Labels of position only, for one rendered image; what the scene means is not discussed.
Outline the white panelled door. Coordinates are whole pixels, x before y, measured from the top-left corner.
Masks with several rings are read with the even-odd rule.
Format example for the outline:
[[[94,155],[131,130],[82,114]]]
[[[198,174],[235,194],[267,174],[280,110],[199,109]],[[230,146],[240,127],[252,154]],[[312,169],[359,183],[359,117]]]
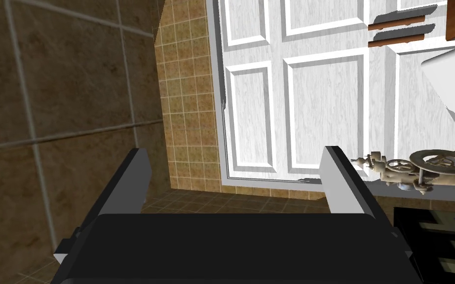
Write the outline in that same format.
[[[455,150],[455,122],[421,71],[455,48],[446,0],[206,0],[206,10],[222,185],[321,191],[330,145],[349,158]]]

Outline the beige valve tap fixture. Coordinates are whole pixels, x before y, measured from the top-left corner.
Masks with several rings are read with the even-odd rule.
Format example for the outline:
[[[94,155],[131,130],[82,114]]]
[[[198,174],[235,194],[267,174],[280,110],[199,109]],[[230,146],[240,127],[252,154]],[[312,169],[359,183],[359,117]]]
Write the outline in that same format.
[[[400,189],[415,189],[422,195],[436,185],[455,186],[455,151],[426,149],[414,152],[408,160],[387,160],[374,151],[366,158],[352,159],[359,167],[368,167],[380,176],[387,185]]]

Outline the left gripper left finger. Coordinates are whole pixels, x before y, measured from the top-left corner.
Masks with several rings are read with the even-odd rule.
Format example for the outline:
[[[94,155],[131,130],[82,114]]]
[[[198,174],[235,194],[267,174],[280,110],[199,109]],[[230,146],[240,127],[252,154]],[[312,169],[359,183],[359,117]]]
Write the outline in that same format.
[[[146,200],[151,177],[147,150],[131,149],[76,233],[80,234],[102,214],[139,213]]]

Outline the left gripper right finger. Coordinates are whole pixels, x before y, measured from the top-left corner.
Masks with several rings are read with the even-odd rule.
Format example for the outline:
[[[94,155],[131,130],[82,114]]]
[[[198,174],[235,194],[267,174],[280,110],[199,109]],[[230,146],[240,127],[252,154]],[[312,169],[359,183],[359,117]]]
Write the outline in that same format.
[[[339,146],[324,147],[319,175],[332,213],[367,214],[382,228],[394,232],[381,206]]]

